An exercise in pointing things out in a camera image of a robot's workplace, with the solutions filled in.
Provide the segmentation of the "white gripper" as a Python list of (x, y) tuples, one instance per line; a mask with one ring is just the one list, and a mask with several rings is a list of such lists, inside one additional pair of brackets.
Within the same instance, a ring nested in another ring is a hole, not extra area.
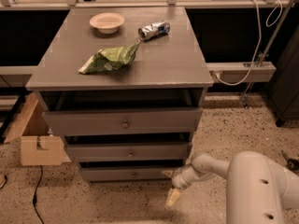
[(165, 204), (168, 207), (173, 206), (181, 195), (181, 190), (188, 188), (193, 182), (198, 179), (199, 173), (190, 165), (184, 165), (177, 170), (163, 170), (163, 175), (172, 177), (172, 185), (168, 192)]

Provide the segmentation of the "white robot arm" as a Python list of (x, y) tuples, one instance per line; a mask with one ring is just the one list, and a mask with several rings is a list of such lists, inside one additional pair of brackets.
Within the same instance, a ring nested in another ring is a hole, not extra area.
[(172, 206), (194, 182), (218, 175), (226, 180), (226, 224), (285, 224), (284, 212), (299, 208), (299, 176), (263, 154), (243, 151), (230, 161), (196, 153), (176, 170), (163, 170)]

